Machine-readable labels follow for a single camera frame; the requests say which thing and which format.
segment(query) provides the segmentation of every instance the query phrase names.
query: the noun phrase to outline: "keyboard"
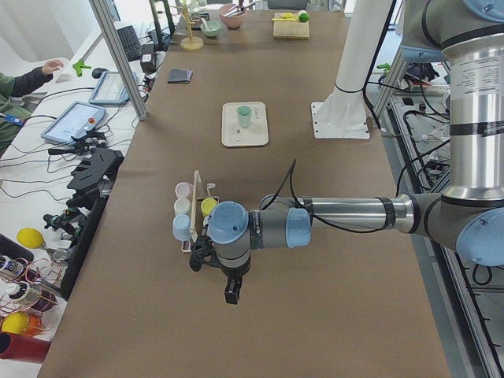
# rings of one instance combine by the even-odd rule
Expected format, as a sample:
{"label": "keyboard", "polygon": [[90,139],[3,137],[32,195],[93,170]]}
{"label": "keyboard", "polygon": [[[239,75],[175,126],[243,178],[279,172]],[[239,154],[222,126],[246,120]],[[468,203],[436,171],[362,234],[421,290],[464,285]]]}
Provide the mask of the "keyboard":
{"label": "keyboard", "polygon": [[120,43],[123,45],[124,52],[128,61],[136,61],[142,56],[142,47],[136,36],[135,29],[130,25],[121,29],[117,29]]}

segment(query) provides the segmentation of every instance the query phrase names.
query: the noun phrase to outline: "green sleeve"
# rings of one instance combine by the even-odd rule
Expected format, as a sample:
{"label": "green sleeve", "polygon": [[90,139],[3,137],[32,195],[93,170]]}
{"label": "green sleeve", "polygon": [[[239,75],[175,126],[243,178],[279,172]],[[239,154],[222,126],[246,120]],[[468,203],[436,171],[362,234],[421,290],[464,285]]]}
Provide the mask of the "green sleeve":
{"label": "green sleeve", "polygon": [[5,98],[10,97],[14,90],[15,78],[11,76],[5,76],[0,73],[0,95]]}

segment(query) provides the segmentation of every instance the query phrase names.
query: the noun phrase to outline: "brown table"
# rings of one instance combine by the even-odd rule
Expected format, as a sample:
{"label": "brown table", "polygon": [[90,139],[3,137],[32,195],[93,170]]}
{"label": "brown table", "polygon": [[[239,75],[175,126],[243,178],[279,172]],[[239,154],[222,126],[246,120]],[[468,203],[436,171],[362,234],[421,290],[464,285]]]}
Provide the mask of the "brown table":
{"label": "brown table", "polygon": [[[298,195],[393,196],[378,132],[313,137],[347,24],[310,16],[310,40],[273,39],[257,11],[201,50],[170,47],[39,377],[450,376],[409,236],[317,229],[307,247],[254,251],[232,306],[224,275],[192,272],[171,235],[173,189],[196,169],[249,207],[293,158]],[[191,83],[167,84],[171,68]],[[266,104],[268,145],[224,147],[222,105],[248,101]]]}

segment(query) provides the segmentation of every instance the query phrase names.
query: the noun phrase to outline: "white tray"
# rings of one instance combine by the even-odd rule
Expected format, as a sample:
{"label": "white tray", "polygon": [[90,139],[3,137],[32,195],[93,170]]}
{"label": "white tray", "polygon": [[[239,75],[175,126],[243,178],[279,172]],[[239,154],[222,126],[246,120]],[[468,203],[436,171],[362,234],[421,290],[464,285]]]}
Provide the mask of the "white tray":
{"label": "white tray", "polygon": [[[248,128],[238,124],[236,109],[252,108],[252,122]],[[222,144],[226,147],[264,146],[269,141],[266,105],[263,102],[228,102],[222,105]]]}

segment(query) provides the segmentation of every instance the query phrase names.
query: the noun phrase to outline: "black container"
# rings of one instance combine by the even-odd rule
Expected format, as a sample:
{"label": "black container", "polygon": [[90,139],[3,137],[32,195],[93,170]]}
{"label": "black container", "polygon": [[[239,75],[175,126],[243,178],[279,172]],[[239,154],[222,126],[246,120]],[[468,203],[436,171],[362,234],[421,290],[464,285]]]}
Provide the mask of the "black container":
{"label": "black container", "polygon": [[23,258],[30,262],[33,262],[33,253],[23,246],[20,246],[16,242],[9,239],[7,236],[0,234],[0,254],[4,254],[16,260],[18,258]]}

